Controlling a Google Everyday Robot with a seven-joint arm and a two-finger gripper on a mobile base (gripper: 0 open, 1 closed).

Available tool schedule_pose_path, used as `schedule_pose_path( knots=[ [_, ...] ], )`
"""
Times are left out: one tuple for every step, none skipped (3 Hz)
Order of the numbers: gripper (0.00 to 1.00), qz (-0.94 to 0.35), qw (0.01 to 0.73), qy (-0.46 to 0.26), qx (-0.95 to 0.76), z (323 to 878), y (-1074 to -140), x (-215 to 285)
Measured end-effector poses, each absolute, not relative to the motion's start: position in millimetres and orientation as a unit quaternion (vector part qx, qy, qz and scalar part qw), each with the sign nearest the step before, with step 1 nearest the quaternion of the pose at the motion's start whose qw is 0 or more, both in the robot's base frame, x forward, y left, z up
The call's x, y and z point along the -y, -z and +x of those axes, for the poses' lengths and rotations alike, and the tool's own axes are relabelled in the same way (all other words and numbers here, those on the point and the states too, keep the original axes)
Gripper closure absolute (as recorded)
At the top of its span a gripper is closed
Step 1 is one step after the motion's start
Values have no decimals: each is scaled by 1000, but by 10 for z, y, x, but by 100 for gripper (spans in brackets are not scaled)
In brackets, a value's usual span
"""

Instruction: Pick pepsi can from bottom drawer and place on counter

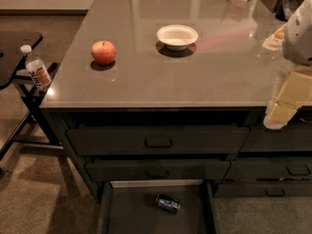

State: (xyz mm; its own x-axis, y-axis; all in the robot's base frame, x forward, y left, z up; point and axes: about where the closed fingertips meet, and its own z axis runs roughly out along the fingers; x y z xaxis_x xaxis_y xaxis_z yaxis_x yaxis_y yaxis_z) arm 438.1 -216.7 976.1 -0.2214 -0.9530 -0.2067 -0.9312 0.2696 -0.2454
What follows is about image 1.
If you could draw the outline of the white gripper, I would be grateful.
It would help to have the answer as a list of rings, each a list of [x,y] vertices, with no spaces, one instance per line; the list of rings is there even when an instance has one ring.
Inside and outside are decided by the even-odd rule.
[[[283,56],[295,65],[279,74],[267,104],[263,125],[270,130],[287,126],[297,110],[312,98],[312,0],[304,0],[288,19]]]

